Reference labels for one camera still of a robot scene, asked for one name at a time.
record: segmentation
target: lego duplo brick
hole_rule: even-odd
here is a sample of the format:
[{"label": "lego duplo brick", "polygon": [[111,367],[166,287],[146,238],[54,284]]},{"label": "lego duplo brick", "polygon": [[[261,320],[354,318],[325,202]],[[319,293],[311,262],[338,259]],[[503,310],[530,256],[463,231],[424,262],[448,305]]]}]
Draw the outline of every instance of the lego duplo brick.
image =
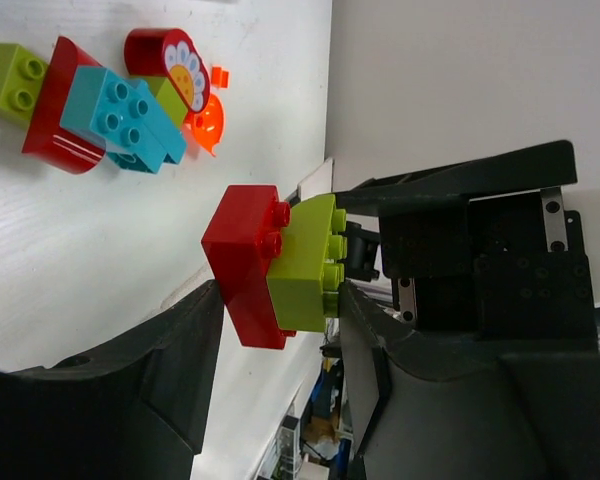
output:
[{"label": "lego duplo brick", "polygon": [[176,128],[182,127],[184,117],[189,109],[180,98],[171,80],[166,77],[134,77],[147,82],[149,91],[156,97],[160,106],[164,109]]},{"label": "lego duplo brick", "polygon": [[28,128],[48,64],[16,43],[0,43],[0,115]]},{"label": "lego duplo brick", "polygon": [[192,113],[209,101],[209,73],[193,40],[179,28],[136,28],[124,43],[124,61],[130,75],[167,77]]},{"label": "lego duplo brick", "polygon": [[173,124],[169,114],[151,93],[147,82],[142,79],[132,79],[129,80],[129,83],[149,104],[151,113],[144,116],[144,123],[167,151],[164,161],[179,164],[187,148],[187,142],[180,127]]},{"label": "lego duplo brick", "polygon": [[[146,83],[141,84],[144,90],[106,68],[79,67],[60,125],[104,148],[121,168],[157,173],[164,161],[175,159],[147,125],[167,117]],[[170,120],[166,123],[164,128],[175,130]],[[182,156],[184,139],[181,147]]]},{"label": "lego duplo brick", "polygon": [[58,37],[38,96],[22,153],[70,173],[85,173],[104,156],[104,149],[60,127],[60,118],[78,66],[100,66],[67,37]]},{"label": "lego duplo brick", "polygon": [[280,231],[290,207],[274,186],[231,185],[202,237],[202,247],[220,285],[222,298],[244,346],[282,349],[267,288],[272,259],[284,250]]},{"label": "lego duplo brick", "polygon": [[284,248],[267,273],[269,294],[283,330],[323,332],[338,316],[338,286],[344,280],[346,213],[335,196],[320,195],[294,206],[282,231]]}]

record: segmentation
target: printed flower design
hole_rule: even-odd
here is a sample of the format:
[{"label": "printed flower design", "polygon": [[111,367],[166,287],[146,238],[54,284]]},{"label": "printed flower design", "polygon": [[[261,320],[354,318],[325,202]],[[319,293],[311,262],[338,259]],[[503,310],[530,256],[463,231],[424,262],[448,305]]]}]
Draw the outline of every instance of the printed flower design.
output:
[{"label": "printed flower design", "polygon": [[181,41],[177,46],[167,46],[164,52],[164,63],[183,98],[194,112],[200,112],[204,105],[203,92],[206,86],[200,57],[189,50],[186,42]]}]

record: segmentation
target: turquoise lego brick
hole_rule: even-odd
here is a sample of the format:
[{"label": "turquoise lego brick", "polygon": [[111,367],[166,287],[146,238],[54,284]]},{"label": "turquoise lego brick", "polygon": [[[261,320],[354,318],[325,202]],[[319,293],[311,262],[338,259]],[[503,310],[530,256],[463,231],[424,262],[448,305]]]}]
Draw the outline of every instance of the turquoise lego brick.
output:
[{"label": "turquoise lego brick", "polygon": [[111,70],[79,67],[60,125],[105,149],[120,168],[157,173],[170,155],[145,120],[160,112],[164,114],[152,95]]},{"label": "turquoise lego brick", "polygon": [[147,128],[167,150],[165,162],[179,164],[187,149],[187,142],[179,128],[160,102],[154,97],[146,80],[134,78],[129,80],[140,95],[151,105],[151,114],[144,117]]},{"label": "turquoise lego brick", "polygon": [[49,65],[17,43],[0,43],[0,115],[29,128]]}]

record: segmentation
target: blue lego brick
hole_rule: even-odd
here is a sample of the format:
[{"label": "blue lego brick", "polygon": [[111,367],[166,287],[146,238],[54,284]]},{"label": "blue lego brick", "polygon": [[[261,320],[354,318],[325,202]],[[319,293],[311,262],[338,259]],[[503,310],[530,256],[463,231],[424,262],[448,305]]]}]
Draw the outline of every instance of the blue lego brick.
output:
[{"label": "blue lego brick", "polygon": [[179,164],[187,149],[187,142],[182,132],[175,127],[169,114],[153,96],[149,89],[149,84],[145,80],[134,78],[129,80],[129,84],[142,95],[151,107],[152,114],[145,116],[144,123],[167,150],[167,157],[164,161],[176,165]]},{"label": "blue lego brick", "polygon": [[78,67],[60,126],[104,148],[121,168],[157,173],[168,153],[144,122],[156,105],[111,70]]}]

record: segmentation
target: red curved lego brick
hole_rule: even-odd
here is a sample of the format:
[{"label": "red curved lego brick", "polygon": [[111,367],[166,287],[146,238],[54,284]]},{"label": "red curved lego brick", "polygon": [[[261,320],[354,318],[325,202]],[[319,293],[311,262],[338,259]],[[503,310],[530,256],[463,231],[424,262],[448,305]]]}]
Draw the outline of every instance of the red curved lego brick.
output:
[{"label": "red curved lego brick", "polygon": [[227,188],[202,247],[240,342],[244,346],[284,348],[291,332],[278,328],[266,275],[280,254],[280,229],[289,225],[290,207],[278,201],[274,186]]},{"label": "red curved lego brick", "polygon": [[58,37],[22,146],[22,153],[35,154],[70,173],[87,172],[104,156],[100,147],[60,127],[73,76],[80,65],[100,66],[71,40]]},{"label": "red curved lego brick", "polygon": [[[189,53],[194,53],[200,61],[200,72],[204,76],[205,86],[202,90],[203,103],[194,109],[185,95],[180,90],[175,79],[171,76],[165,63],[165,52],[170,45],[177,47],[180,42],[185,42]],[[186,32],[179,28],[136,28],[129,32],[124,42],[124,62],[130,75],[167,77],[175,87],[189,111],[201,112],[207,106],[211,92],[209,72],[204,66],[202,57],[193,45],[193,40]]]}]

